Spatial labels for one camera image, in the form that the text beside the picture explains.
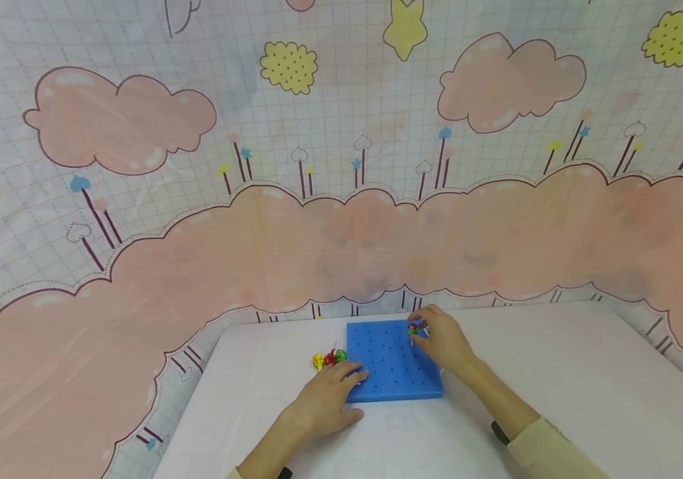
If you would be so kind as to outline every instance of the white table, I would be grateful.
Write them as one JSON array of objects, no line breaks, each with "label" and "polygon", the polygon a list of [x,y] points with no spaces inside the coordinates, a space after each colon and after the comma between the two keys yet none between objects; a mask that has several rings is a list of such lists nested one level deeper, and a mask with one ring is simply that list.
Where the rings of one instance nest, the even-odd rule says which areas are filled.
[{"label": "white table", "polygon": [[[613,478],[683,478],[683,374],[601,303],[453,311],[479,356]],[[314,374],[348,321],[228,328],[156,479],[221,478]],[[524,478],[483,405],[449,373],[446,397],[361,404],[366,417],[292,458],[295,478]]]}]

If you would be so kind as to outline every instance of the colorful peg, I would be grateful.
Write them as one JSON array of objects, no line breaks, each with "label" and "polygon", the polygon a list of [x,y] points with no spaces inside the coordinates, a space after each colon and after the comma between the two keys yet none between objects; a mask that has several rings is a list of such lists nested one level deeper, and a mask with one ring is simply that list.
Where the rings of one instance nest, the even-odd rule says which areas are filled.
[{"label": "colorful peg", "polygon": [[315,356],[312,357],[312,364],[318,368],[318,371],[323,369],[323,355],[315,354]]}]

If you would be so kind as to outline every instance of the wrist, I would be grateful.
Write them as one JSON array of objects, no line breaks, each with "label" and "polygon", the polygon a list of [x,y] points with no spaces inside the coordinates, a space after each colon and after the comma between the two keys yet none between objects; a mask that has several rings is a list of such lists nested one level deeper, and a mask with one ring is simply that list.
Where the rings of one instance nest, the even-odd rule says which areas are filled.
[{"label": "wrist", "polygon": [[462,383],[473,388],[487,376],[488,371],[487,363],[476,356],[472,356],[461,364],[456,375]]},{"label": "wrist", "polygon": [[280,430],[286,442],[295,444],[296,448],[305,443],[312,437],[312,422],[302,414],[300,410],[295,410],[290,404],[275,420],[275,427]]}]

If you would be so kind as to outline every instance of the right hand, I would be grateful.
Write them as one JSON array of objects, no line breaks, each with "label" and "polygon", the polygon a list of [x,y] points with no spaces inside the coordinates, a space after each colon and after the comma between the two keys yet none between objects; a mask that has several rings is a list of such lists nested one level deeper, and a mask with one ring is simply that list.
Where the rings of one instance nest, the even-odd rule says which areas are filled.
[{"label": "right hand", "polygon": [[424,322],[420,324],[420,329],[429,326],[429,337],[424,338],[414,334],[411,340],[421,347],[438,366],[459,375],[463,368],[478,361],[461,326],[450,314],[434,304],[428,304],[427,307],[414,311],[408,317],[408,321],[418,321],[418,319],[424,319]]}]

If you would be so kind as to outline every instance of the cartoon cloud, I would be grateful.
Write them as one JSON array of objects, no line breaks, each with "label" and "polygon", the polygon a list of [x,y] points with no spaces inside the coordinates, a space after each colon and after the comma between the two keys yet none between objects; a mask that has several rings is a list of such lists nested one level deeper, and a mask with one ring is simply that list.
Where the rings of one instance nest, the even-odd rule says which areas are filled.
[{"label": "cartoon cloud", "polygon": [[195,151],[216,123],[214,105],[200,92],[171,94],[142,75],[116,86],[77,67],[47,72],[35,101],[25,122],[38,130],[50,160],[73,168],[98,162],[121,175],[144,175],[163,166],[169,152]]},{"label": "cartoon cloud", "polygon": [[578,95],[586,67],[579,57],[557,57],[546,40],[527,41],[514,50],[504,35],[494,33],[469,45],[439,81],[440,116],[492,133],[518,116],[545,115],[556,102]]}]

